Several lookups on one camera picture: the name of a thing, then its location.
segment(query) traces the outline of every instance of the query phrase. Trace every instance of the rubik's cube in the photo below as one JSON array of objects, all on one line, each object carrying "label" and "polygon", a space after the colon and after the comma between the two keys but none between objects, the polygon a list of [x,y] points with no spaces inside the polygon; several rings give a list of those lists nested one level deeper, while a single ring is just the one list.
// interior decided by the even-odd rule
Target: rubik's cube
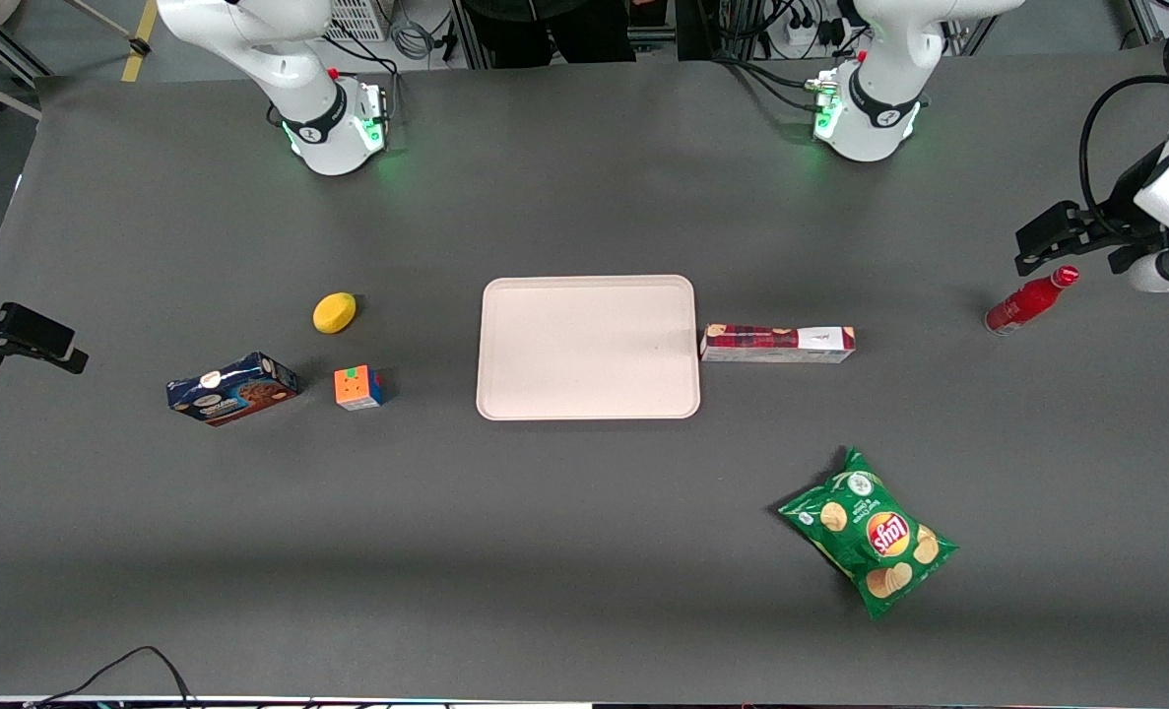
[{"label": "rubik's cube", "polygon": [[382,406],[382,375],[365,364],[336,369],[334,402],[348,411]]}]

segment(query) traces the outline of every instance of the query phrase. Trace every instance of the black pants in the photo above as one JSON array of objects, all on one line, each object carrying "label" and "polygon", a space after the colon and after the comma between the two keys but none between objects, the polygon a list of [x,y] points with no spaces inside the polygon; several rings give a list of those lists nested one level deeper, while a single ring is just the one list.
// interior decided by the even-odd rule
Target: black pants
[{"label": "black pants", "polygon": [[498,69],[547,67],[553,57],[545,28],[567,62],[635,62],[628,43],[628,9],[623,0],[588,0],[569,13],[538,22],[493,20],[466,8],[479,44],[496,55]]}]

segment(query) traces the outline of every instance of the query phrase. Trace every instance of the plastic tray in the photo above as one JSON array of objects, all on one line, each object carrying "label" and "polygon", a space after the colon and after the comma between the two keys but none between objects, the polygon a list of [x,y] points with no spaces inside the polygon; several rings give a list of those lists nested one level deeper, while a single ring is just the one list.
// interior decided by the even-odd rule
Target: plastic tray
[{"label": "plastic tray", "polygon": [[676,274],[494,279],[476,406],[493,422],[687,418],[693,285]]}]

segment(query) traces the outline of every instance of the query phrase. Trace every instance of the person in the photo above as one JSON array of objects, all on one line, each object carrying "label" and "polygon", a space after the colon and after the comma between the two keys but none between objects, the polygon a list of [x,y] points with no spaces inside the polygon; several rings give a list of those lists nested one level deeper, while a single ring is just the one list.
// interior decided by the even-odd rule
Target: person
[{"label": "person", "polygon": [[[652,0],[635,0],[650,4]],[[635,62],[624,0],[462,0],[479,44],[499,69],[547,67],[545,30],[572,63]]]}]

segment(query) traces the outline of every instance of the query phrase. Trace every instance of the cardboard box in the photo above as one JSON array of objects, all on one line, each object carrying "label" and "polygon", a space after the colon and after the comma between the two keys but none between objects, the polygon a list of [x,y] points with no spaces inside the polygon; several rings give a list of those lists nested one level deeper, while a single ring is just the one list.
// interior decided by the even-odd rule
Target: cardboard box
[{"label": "cardboard box", "polygon": [[201,377],[168,382],[168,406],[209,426],[221,426],[297,394],[296,373],[253,352]]},{"label": "cardboard box", "polygon": [[382,375],[369,373],[365,364],[337,369],[334,402],[348,411],[382,406]]},{"label": "cardboard box", "polygon": [[855,328],[760,328],[712,324],[703,335],[704,362],[836,364],[855,352]]}]

